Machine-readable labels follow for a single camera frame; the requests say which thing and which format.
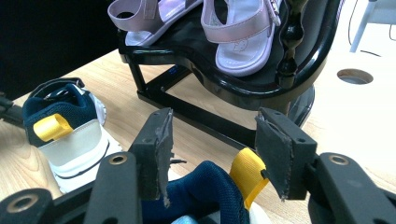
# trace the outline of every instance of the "wooden table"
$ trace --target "wooden table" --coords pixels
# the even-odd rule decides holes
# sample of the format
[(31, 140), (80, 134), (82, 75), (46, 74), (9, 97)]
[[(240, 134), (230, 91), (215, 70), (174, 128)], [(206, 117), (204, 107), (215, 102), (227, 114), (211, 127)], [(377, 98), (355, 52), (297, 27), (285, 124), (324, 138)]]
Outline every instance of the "wooden table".
[[(396, 162), (393, 145), (396, 127), (395, 58), (331, 52), (327, 65), (315, 83), (316, 100), (303, 130), (318, 142), (318, 154), (332, 151), (357, 161), (381, 188), (396, 192)], [(150, 80), (167, 66), (143, 68)], [(353, 85), (340, 80), (338, 71), (357, 68), (370, 73), (374, 81)], [(127, 64), (117, 51), (66, 75), (81, 77), (107, 108), (105, 128), (126, 150), (149, 114), (158, 108), (137, 98), (136, 86)], [(256, 112), (222, 102), (188, 76), (169, 92), (211, 112), (255, 128)], [(22, 105), (27, 96), (16, 101)], [(226, 171), (237, 149), (174, 119), (176, 159), (188, 163), (172, 165), (185, 175), (200, 162), (211, 160)], [(0, 200), (29, 188), (49, 189), (53, 198), (61, 196), (45, 157), (27, 143), (23, 129), (0, 121)], [(282, 203), (268, 185), (256, 199), (274, 223), (309, 223), (307, 201)]]

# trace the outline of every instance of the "sandal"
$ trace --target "sandal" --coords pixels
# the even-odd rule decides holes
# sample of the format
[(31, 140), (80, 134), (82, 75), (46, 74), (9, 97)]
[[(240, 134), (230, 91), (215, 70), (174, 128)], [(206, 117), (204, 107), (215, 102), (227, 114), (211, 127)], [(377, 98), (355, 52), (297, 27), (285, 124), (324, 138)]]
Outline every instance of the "sandal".
[(205, 0), (201, 18), (208, 41), (218, 43), (216, 66), (234, 77), (251, 75), (268, 61), (281, 0), (226, 0), (226, 24), (216, 16), (214, 0)]
[[(128, 31), (126, 46), (149, 46), (179, 18), (197, 7), (203, 0), (116, 0), (107, 14), (121, 30)], [(119, 18), (121, 13), (133, 16)]]

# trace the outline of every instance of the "sandal strap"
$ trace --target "sandal strap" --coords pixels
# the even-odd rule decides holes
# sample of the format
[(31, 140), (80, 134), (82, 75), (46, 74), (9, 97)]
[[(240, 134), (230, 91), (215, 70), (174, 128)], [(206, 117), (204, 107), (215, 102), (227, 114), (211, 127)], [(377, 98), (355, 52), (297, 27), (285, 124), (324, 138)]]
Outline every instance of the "sandal strap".
[(275, 0), (264, 0), (250, 18), (224, 25), (216, 16), (214, 0), (205, 0), (201, 24), (210, 42), (219, 44), (238, 42), (270, 28), (273, 23), (280, 24), (278, 14)]
[[(118, 18), (122, 12), (134, 15), (125, 19)], [(163, 26), (158, 0), (116, 0), (108, 6), (107, 14), (124, 31), (149, 31), (154, 34)]]

